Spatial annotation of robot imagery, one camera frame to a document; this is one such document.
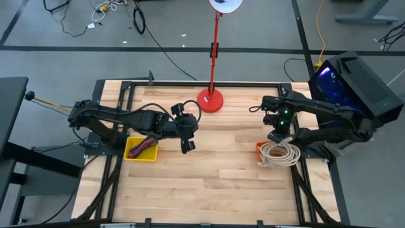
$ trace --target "yellow container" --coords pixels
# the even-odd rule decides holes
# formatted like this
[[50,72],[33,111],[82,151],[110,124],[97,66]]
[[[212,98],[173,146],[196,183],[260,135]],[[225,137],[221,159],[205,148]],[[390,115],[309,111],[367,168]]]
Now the yellow container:
[[146,137],[128,137],[125,146],[124,160],[138,162],[155,162],[158,159],[158,145],[145,149],[137,158],[129,158],[129,151],[140,144]]

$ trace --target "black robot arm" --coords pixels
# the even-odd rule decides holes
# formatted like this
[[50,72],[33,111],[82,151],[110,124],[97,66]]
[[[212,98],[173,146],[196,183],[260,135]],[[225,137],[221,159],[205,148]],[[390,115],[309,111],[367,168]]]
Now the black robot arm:
[[299,111],[322,115],[334,120],[333,125],[335,126],[326,129],[300,128],[290,142],[300,149],[304,149],[315,141],[337,143],[349,139],[354,142],[366,142],[372,137],[375,130],[373,122],[359,110],[308,99],[295,91],[289,91],[279,98],[264,96],[260,109],[266,112],[263,123],[275,128],[268,134],[268,139],[276,143],[290,136],[290,124],[295,113]]
[[[173,118],[158,104],[147,104],[135,111],[121,111],[115,108],[101,106],[90,100],[76,102],[68,121],[70,127],[79,129],[87,127],[101,136],[101,141],[113,147],[125,146],[127,133],[125,130],[109,129],[102,121],[123,125],[123,129],[133,129],[146,136],[156,139],[180,138],[182,153],[195,149],[194,132],[198,129],[198,120],[193,114],[183,113],[186,101],[172,106]],[[142,110],[147,106],[157,106],[163,110]]]

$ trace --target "coiled cable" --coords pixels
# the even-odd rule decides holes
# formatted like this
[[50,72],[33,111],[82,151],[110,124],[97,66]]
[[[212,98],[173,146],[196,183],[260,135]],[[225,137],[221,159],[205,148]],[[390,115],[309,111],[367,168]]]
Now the coiled cable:
[[[145,32],[145,28],[146,28],[144,12],[142,12],[142,10],[140,10],[138,1],[134,1],[134,2],[135,2],[135,8],[134,8],[134,12],[132,13],[132,16],[134,18],[133,23],[134,23],[135,29],[138,31],[138,33],[143,34]],[[139,12],[140,19],[142,20],[142,30],[139,28],[136,17],[135,17],[137,12]]]
[[286,141],[281,143],[268,142],[260,148],[261,167],[284,168],[295,165],[301,157],[301,151],[297,146]]

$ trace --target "red lamp base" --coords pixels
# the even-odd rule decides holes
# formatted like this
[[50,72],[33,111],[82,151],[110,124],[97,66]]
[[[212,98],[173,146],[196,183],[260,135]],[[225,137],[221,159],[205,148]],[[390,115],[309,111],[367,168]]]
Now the red lamp base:
[[212,97],[208,98],[208,96],[208,89],[205,89],[198,94],[197,102],[201,106],[201,109],[208,113],[219,111],[223,105],[223,96],[221,92],[215,89]]

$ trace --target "black clamp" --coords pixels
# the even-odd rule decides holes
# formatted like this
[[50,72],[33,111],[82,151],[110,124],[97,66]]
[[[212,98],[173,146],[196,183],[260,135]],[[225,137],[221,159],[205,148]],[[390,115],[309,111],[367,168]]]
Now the black clamp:
[[151,228],[151,223],[152,223],[151,218],[145,218],[144,228]]
[[258,220],[258,228],[265,228],[265,224],[263,223],[263,220]]
[[[215,52],[215,58],[218,58],[218,52],[220,50],[220,43],[216,43],[216,52]],[[211,43],[211,49],[209,50],[209,57],[213,57],[213,51],[214,51],[214,43]]]
[[148,80],[149,80],[149,81],[147,82],[147,85],[148,85],[148,86],[153,86],[154,77],[153,77],[153,73],[152,73],[151,70],[149,71]]

